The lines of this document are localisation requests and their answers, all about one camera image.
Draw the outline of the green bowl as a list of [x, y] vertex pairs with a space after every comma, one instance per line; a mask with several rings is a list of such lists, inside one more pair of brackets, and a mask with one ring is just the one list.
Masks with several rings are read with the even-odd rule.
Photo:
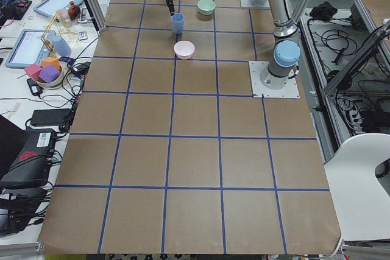
[[200, 0], [197, 3], [198, 12], [204, 16], [212, 15], [215, 8], [216, 4], [213, 0]]

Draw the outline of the pink bowl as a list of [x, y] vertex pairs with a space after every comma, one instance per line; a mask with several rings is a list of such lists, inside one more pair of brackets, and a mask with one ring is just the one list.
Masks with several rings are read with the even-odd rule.
[[185, 40], [178, 41], [174, 45], [174, 53], [176, 57], [181, 60], [190, 59], [193, 56], [195, 49], [196, 47], [192, 42]]

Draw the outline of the pink cup on desk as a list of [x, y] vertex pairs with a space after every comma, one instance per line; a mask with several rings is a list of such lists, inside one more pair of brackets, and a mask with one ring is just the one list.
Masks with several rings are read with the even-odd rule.
[[69, 20], [68, 10], [67, 9], [60, 9], [57, 11], [58, 16], [61, 16], [64, 20]]

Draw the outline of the blue cup on desk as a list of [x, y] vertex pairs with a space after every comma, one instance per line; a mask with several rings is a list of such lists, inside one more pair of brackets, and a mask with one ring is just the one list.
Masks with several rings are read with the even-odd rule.
[[69, 44], [65, 41], [65, 39], [61, 35], [54, 35], [52, 37], [52, 42], [54, 45], [54, 49], [57, 51], [59, 56], [65, 57], [71, 53], [71, 48]]

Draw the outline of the far teach pendant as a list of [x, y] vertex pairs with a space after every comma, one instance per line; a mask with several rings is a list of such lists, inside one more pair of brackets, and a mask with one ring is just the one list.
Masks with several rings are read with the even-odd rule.
[[36, 5], [33, 10], [37, 14], [50, 18], [53, 17], [58, 10], [68, 9], [70, 7], [70, 2], [73, 2], [75, 5], [81, 5], [83, 0], [44, 0]]

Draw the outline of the teach pendant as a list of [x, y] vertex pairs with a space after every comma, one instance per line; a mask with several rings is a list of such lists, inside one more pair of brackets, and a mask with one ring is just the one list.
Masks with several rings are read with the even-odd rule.
[[23, 69], [31, 64], [41, 64], [49, 51], [41, 40], [44, 30], [24, 29], [5, 61], [5, 67]]
[[73, 2], [75, 5], [81, 5], [83, 0], [44, 0], [36, 5], [33, 10], [37, 14], [50, 18], [53, 17], [58, 10], [68, 9], [70, 7], [70, 2]]

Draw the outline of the bowl of foam blocks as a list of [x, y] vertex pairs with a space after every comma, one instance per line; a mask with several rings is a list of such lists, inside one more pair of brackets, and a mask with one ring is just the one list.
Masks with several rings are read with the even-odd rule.
[[49, 90], [60, 87], [65, 73], [57, 57], [46, 57], [41, 60], [41, 65], [31, 64], [24, 71], [38, 85]]

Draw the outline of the near teach pendant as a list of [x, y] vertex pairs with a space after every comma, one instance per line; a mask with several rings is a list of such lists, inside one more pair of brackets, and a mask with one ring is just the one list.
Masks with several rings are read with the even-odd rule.
[[41, 40], [44, 30], [24, 29], [5, 61], [5, 67], [23, 69], [31, 64], [41, 64], [49, 51]]

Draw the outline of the black power adapter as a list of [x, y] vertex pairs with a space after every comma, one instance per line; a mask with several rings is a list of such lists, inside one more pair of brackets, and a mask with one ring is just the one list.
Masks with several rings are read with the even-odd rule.
[[28, 78], [26, 80], [30, 93], [33, 96], [40, 96], [43, 93], [42, 87], [33, 79]]

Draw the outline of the black laptop bag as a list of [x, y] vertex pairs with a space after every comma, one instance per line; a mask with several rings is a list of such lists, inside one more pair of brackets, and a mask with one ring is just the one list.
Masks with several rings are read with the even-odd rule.
[[48, 183], [54, 158], [56, 132], [51, 128], [28, 130], [25, 145], [1, 178], [1, 188], [26, 189]]

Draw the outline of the white chair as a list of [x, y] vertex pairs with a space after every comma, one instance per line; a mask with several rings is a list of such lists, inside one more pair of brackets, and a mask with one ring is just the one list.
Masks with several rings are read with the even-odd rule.
[[344, 141], [325, 173], [345, 241], [389, 238], [389, 194], [375, 169], [389, 159], [389, 135], [366, 133]]

